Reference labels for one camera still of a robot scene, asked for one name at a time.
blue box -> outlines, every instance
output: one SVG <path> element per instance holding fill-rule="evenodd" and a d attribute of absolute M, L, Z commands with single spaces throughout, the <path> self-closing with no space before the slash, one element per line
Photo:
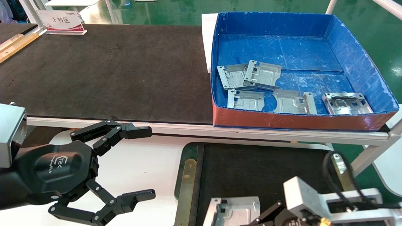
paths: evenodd
<path fill-rule="evenodd" d="M 249 60 L 282 65 L 276 85 L 285 90 L 312 92 L 318 115 L 274 113 L 276 100 L 272 92 L 260 89 L 258 91 L 265 92 L 262 112 L 228 109 L 228 97 L 223 92 L 216 67 L 248 64 Z M 334 15 L 219 13 L 211 65 L 216 126 L 378 130 L 399 110 L 395 96 L 372 59 Z M 325 92 L 361 92 L 374 114 L 329 115 L 322 101 Z M 292 122 L 278 123 L 278 120 Z M 348 121 L 353 126 L 345 125 Z"/>

sign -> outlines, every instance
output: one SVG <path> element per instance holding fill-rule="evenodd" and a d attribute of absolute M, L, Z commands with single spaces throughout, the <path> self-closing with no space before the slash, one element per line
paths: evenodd
<path fill-rule="evenodd" d="M 83 35 L 86 33 L 76 11 L 37 10 L 36 12 L 50 34 Z"/>

black cable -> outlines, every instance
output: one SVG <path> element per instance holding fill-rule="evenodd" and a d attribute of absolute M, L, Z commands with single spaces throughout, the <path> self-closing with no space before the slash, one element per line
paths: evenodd
<path fill-rule="evenodd" d="M 339 152 L 339 151 L 331 151 L 331 152 L 327 153 L 327 155 L 325 155 L 325 157 L 324 157 L 324 162 L 322 164 L 323 175 L 324 175 L 325 179 L 327 180 L 327 183 L 330 186 L 330 188 L 340 197 L 340 199 L 345 204 L 347 204 L 349 206 L 349 208 L 351 210 L 354 210 L 355 206 L 342 194 L 342 190 L 333 181 L 332 176 L 330 174 L 330 162 L 332 162 L 331 156 L 334 155 L 334 154 L 338 154 L 343 159 L 343 162 L 344 162 L 345 167 L 346 167 L 346 172 L 347 172 L 348 176 L 350 177 L 352 185 L 355 187 L 355 189 L 358 192 L 358 194 L 359 194 L 361 200 L 363 201 L 363 203 L 371 206 L 374 209 L 378 209 L 378 208 L 400 209 L 401 208 L 401 206 L 398 203 L 393 203 L 393 204 L 373 203 L 366 196 L 364 196 L 364 194 L 361 192 L 360 186 L 357 184 L 357 181 L 356 181 L 355 177 L 353 176 L 353 170 L 352 170 L 352 167 L 351 167 L 349 161 L 345 158 L 345 156 L 341 152 Z"/>

wooden strip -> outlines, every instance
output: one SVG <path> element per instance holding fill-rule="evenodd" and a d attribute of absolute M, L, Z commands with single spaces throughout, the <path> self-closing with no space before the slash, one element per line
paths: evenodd
<path fill-rule="evenodd" d="M 32 34 L 24 36 L 18 42 L 13 43 L 9 48 L 7 48 L 2 53 L 0 53 L 0 63 L 5 61 L 6 59 L 8 59 L 10 56 L 14 55 L 14 53 L 20 51 L 22 48 L 27 46 L 29 43 L 31 43 L 38 37 L 39 37 L 39 34 L 32 33 Z"/>
<path fill-rule="evenodd" d="M 14 42 L 17 42 L 19 39 L 21 39 L 22 37 L 24 37 L 24 35 L 19 34 L 19 35 L 14 35 L 12 38 L 10 38 L 9 40 L 3 42 L 2 44 L 0 44 L 0 53 L 7 49 L 8 47 L 10 47 L 10 45 L 12 45 Z"/>

sheet metal part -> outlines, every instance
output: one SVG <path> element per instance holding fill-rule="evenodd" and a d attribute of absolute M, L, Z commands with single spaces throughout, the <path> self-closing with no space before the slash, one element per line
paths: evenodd
<path fill-rule="evenodd" d="M 360 115 L 373 113 L 370 105 L 359 92 L 327 92 L 322 96 L 330 115 Z"/>
<path fill-rule="evenodd" d="M 316 115 L 317 109 L 311 92 L 275 89 L 273 96 L 277 100 L 276 113 Z"/>
<path fill-rule="evenodd" d="M 275 86 L 275 83 L 281 77 L 281 71 L 281 65 L 250 60 L 244 74 L 244 80 L 256 84 L 261 89 L 273 91 L 279 88 Z"/>
<path fill-rule="evenodd" d="M 244 83 L 244 74 L 246 73 L 247 64 L 218 66 L 217 69 L 225 92 L 233 88 L 237 90 L 256 89 L 256 87 L 253 87 L 253 84 L 249 82 Z"/>
<path fill-rule="evenodd" d="M 260 215 L 257 196 L 212 198 L 203 226 L 239 226 L 251 223 Z"/>
<path fill-rule="evenodd" d="M 262 111 L 265 106 L 263 92 L 238 91 L 228 92 L 228 108 Z"/>

